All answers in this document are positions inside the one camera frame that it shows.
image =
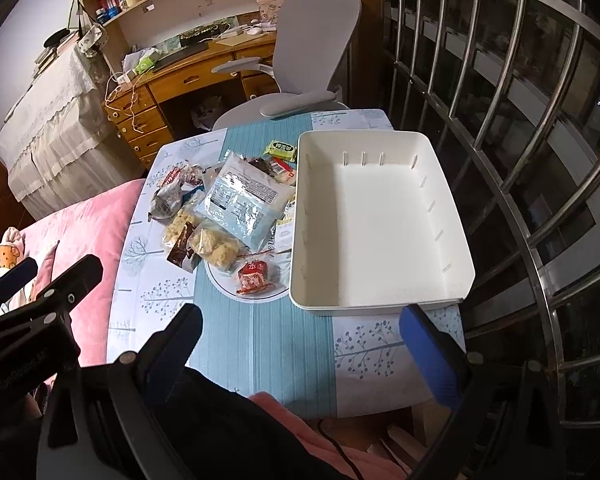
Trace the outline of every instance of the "blue and white package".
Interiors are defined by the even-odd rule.
[[[232,152],[196,212],[259,251],[293,193]]]

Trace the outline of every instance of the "blue striped tablecloth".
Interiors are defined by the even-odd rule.
[[[286,291],[267,301],[236,301],[208,266],[193,274],[166,261],[164,225],[148,222],[152,193],[184,160],[210,166],[227,150],[260,155],[273,140],[297,145],[305,131],[391,129],[382,110],[314,112],[234,126],[163,146],[147,177],[128,234],[111,306],[107,360],[138,350],[178,309],[196,303],[203,335],[189,366],[245,396],[265,390],[304,418],[355,416],[422,402],[429,389],[398,332],[398,315],[317,317]],[[464,348],[457,306],[429,312]]]

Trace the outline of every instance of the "circle print on tablecloth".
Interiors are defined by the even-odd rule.
[[[239,301],[240,303],[269,303],[269,301],[284,298],[289,293],[291,253],[276,254],[273,256],[269,265],[269,276],[275,286],[252,296],[240,296],[235,293],[238,288],[238,280],[234,275],[222,272],[222,270],[210,266],[204,260],[201,263],[205,266],[206,275],[211,283],[214,284],[214,287],[234,301]]]

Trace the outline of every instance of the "white plastic bin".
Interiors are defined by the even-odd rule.
[[[426,310],[463,300],[475,278],[458,210],[423,134],[305,132],[290,297],[318,316]]]

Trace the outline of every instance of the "red candy wrapper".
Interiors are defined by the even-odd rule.
[[[240,289],[236,290],[236,294],[256,294],[261,292],[273,283],[268,281],[269,266],[263,260],[251,260],[247,262],[243,268],[238,271],[238,280],[240,281]]]

